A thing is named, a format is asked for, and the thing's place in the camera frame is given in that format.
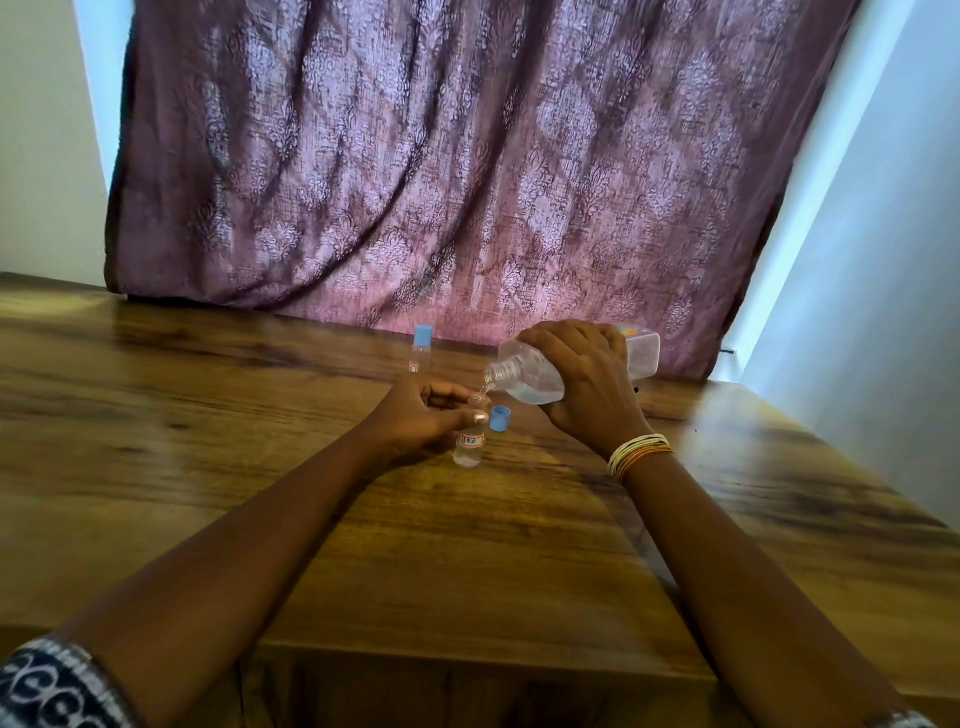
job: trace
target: purple curtain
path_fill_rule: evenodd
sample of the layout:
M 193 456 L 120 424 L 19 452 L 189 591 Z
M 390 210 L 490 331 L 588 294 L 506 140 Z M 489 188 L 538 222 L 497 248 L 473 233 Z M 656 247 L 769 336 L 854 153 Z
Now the purple curtain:
M 856 0 L 140 0 L 111 290 L 706 376 Z

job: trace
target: bottle cap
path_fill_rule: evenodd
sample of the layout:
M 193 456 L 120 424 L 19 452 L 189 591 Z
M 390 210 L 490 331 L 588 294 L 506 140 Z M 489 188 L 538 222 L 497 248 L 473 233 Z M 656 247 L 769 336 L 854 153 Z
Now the bottle cap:
M 433 340 L 433 327 L 429 324 L 417 324 L 414 327 L 414 346 L 428 347 Z
M 506 432 L 510 424 L 510 407 L 497 405 L 490 413 L 490 429 L 494 432 Z

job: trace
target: hand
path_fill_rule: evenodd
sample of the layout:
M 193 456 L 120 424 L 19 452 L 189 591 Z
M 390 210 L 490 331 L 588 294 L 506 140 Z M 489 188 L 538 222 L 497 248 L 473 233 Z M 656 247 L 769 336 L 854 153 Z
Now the hand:
M 404 374 L 354 433 L 388 460 L 485 424 L 490 415 L 468 409 L 467 387 L 429 376 Z
M 517 339 L 543 352 L 564 378 L 564 398 L 541 408 L 563 432 L 604 460 L 653 432 L 627 375 L 627 342 L 617 327 L 547 321 Z

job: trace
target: bottle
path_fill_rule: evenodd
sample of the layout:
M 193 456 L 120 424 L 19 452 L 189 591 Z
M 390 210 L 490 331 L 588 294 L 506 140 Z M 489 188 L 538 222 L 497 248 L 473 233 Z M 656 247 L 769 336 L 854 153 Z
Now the bottle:
M 410 350 L 411 372 L 425 372 L 430 368 L 430 345 L 433 343 L 433 327 L 417 324 L 414 327 L 414 347 Z
M 620 325 L 627 339 L 627 372 L 630 380 L 657 373 L 660 335 L 649 328 Z M 499 358 L 484 371 L 487 392 L 506 392 L 527 404 L 548 404 L 564 398 L 564 380 L 540 350 L 511 339 L 500 345 Z
M 482 392 L 475 392 L 467 400 L 470 409 L 490 409 L 490 398 Z M 464 430 L 457 436 L 457 448 L 453 451 L 453 462 L 461 468 L 476 468 L 483 458 L 483 446 L 487 442 L 485 425 L 477 425 Z

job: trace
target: bracelet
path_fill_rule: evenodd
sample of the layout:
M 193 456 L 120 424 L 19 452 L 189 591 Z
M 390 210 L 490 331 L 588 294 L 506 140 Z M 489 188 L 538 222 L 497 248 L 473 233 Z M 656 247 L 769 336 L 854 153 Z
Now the bracelet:
M 627 471 L 642 457 L 654 452 L 673 452 L 663 435 L 642 435 L 624 443 L 610 456 L 607 467 L 610 474 L 621 483 Z

